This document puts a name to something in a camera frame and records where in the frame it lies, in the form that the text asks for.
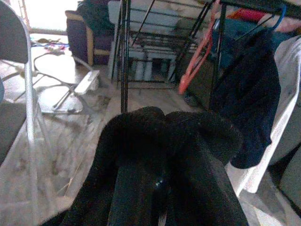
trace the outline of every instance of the metal pole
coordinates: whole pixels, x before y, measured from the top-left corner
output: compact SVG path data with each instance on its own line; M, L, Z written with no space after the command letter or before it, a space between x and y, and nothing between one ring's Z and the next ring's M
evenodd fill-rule
M36 164L36 146L34 137L34 100L32 88L32 56L29 33L26 29L28 62L24 65L25 71L25 90L26 90L26 123L27 123L27 141L29 152L29 172L30 172L30 190L32 199L32 225L39 222L38 208L38 171Z
M131 16L131 0L127 0L127 25L125 27L125 48L126 48L126 62L125 62L125 87L124 87L124 112L127 112L127 101L128 101L128 73L129 73L129 36L130 36L130 16Z
M119 9L119 17L118 17L116 37L115 37L115 48L114 48L114 58L113 58L113 68L112 68L111 80L113 80L114 71L115 71L116 57L117 57L116 55L119 53L119 47L120 47L120 45L118 45L118 43L119 43L119 32L120 32L120 21L121 21L121 6L120 6L120 9Z
M136 40L137 40L137 38L138 38L138 35L139 35L139 33L140 33L140 31L141 31L141 29L142 29L142 27L143 27L143 25L144 25L144 23L145 23L145 21L146 21L147 16L149 15L149 13L150 13L150 11L151 11L151 8L152 8L152 5L154 4L154 2L155 2L155 0L152 0L152 2L151 2L151 4L150 4L149 8L147 9L146 14L144 15L144 19L143 19L143 21L142 21L142 24L140 25L139 30L138 30L138 33L137 33L137 35L135 36L135 39L134 39L134 41L133 41L133 43L132 43L132 46L135 44L135 42L136 42Z
M189 33L189 38L190 38L190 39L188 39L188 41L186 41L186 43L184 44L183 51L181 51L181 52L177 55L177 57L176 57L176 60L175 60L175 69L174 69L172 75L170 76L169 80L171 80L171 79L174 77L174 75L175 75L175 73L176 73L176 71L177 71L178 65L179 65L179 64L178 64L179 61L183 58L183 56L184 56L185 53L187 52L188 48L190 47L191 40L196 36L197 31L199 30L199 27L202 25L202 23L203 23L203 21L204 21L204 19L205 19L205 16L207 15L207 13L208 13L208 11L209 11L211 5L212 5L212 2L211 2L211 3L206 3L206 4L204 5L203 9L201 10L201 12L200 12L200 14L199 14L199 16L198 16L196 22L195 22L194 25L193 25L192 30L191 30L190 33Z
M216 55L216 59L215 59L215 63L214 63L213 76L212 76L212 82L211 82L210 102L212 100L213 89L218 80L218 73L220 70L220 63L221 63L221 57L222 57L222 35L224 32L224 28L225 28L226 10L227 10L227 5L222 4L222 13L221 13L221 18L220 18L220 27L219 27L218 43L217 43L217 55Z
M125 17L126 17L126 0L121 0L121 113L125 112Z

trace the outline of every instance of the orange hanger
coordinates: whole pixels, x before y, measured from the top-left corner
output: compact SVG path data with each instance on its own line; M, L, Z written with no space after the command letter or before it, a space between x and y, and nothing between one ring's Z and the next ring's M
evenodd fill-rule
M207 56L210 53L210 50L212 48L213 42L212 42L212 29L215 22L215 13L217 11L217 8L220 4L220 0L216 0L212 10L211 10L211 20L208 26L208 30L202 39L201 43L199 44L197 50L193 54L190 63L186 69L185 74L181 77L180 85L179 85L179 93L183 94L187 87L189 86L191 80L194 78L194 76L198 73L201 65L206 60ZM207 50L204 56L201 56L202 49L207 46Z

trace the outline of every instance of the clothing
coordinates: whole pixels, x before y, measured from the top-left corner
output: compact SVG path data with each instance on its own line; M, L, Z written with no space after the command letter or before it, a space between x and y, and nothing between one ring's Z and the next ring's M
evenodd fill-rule
M300 86L298 87L301 76L301 35L282 42L274 59L279 71L281 89L284 91L283 100L280 101L283 105L295 105L296 101L297 104L273 154L271 164L285 157L301 143L301 93Z
M108 34L109 32L114 34L114 24L109 20L107 4L84 0L79 3L77 11L84 18L88 27L91 28L94 36Z
M240 52L218 81L210 104L210 109L230 119L244 136L240 152L231 160L241 169L257 165L271 143L281 91L272 33L263 30L237 43Z
M71 208L43 225L158 225L168 209L166 225L245 226L224 170L241 143L214 113L146 107L119 115L102 131Z
M228 18L258 22L264 15L265 13L260 11L256 11L248 8L240 8L237 11L235 11L232 15L228 16Z
M233 64L236 58L236 51L237 51L237 43L236 41L239 37L244 35L245 33L249 32L256 26L255 23L246 22L246 21L239 21L233 19L226 19L225 20L225 29L222 36L222 58L221 58L221 68L227 68L231 64ZM254 32L251 32L248 36L254 35L255 32L264 30L263 27L258 27ZM213 30L213 47L211 49L211 56L209 57L212 60L216 58L216 51L217 51L217 43L218 43L218 32L219 27ZM275 51L279 44L291 37L295 36L294 32L291 33L281 33L281 32L274 32L271 38L271 45L272 50Z

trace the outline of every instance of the sunlight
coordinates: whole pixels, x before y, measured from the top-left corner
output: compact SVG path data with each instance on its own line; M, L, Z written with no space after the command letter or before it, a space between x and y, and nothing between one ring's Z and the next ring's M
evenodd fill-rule
M25 0L31 28L66 31L66 10L76 10L77 0Z

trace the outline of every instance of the pink fabric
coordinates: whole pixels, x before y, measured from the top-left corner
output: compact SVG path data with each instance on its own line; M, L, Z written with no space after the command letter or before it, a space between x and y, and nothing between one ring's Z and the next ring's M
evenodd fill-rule
M238 16L242 20L253 22L258 22L264 15L265 13L246 8L241 8L236 13L236 16Z
M271 16L271 14L266 14L263 18L261 18L261 20L258 23L260 24L261 22L263 22L264 20L266 20L270 16ZM263 25L267 26L267 27L272 27L276 24L278 19L279 19L279 16L274 16L274 18L268 20ZM299 27L301 27L301 20L291 19L291 18L285 17L281 21L279 26L277 27L276 31L277 32L283 32L283 33L292 32L292 31L296 30Z

